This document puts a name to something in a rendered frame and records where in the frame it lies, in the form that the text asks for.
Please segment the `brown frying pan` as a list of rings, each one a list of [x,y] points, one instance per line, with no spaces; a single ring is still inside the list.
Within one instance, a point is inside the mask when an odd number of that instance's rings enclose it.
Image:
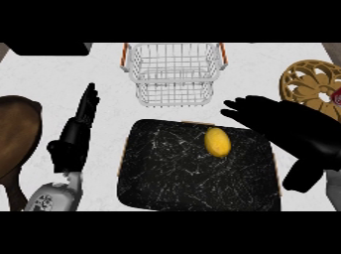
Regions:
[[[41,103],[18,95],[0,97],[0,185],[5,189],[11,211],[27,203],[20,190],[18,173],[42,135]]]

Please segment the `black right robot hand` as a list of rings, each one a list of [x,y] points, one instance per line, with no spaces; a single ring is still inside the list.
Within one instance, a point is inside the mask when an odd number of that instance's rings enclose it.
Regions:
[[[341,123],[287,100],[247,95],[225,100],[221,114],[256,131],[295,158],[281,181],[287,191],[308,192],[323,171],[341,170]]]

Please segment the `black marble tray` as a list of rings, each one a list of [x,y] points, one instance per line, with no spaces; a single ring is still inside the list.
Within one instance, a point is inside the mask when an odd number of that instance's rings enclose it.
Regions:
[[[154,119],[131,127],[119,167],[122,204],[162,211],[278,211],[271,147],[249,129],[227,127],[231,151],[204,146],[209,127]]]

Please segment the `golden ornate trivet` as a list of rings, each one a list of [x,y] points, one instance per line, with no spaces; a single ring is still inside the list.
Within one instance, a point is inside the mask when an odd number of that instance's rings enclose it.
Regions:
[[[341,123],[341,107],[330,100],[339,88],[341,66],[320,60],[295,62],[278,79],[280,99],[308,106]]]

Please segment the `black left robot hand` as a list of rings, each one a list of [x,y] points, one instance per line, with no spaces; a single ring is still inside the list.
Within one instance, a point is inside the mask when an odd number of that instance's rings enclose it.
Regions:
[[[60,139],[48,143],[54,172],[79,172],[88,152],[89,129],[98,104],[94,84],[89,83],[80,98],[76,115],[67,120]]]

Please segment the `black appliance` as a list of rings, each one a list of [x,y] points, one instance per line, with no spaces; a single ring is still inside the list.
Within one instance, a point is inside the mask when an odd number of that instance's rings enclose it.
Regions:
[[[91,43],[7,43],[18,56],[86,56]]]

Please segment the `yellow lemon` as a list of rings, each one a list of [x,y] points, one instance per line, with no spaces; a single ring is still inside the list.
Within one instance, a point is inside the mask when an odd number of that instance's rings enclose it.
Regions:
[[[212,127],[204,134],[204,147],[212,156],[225,157],[231,151],[231,140],[221,128]]]

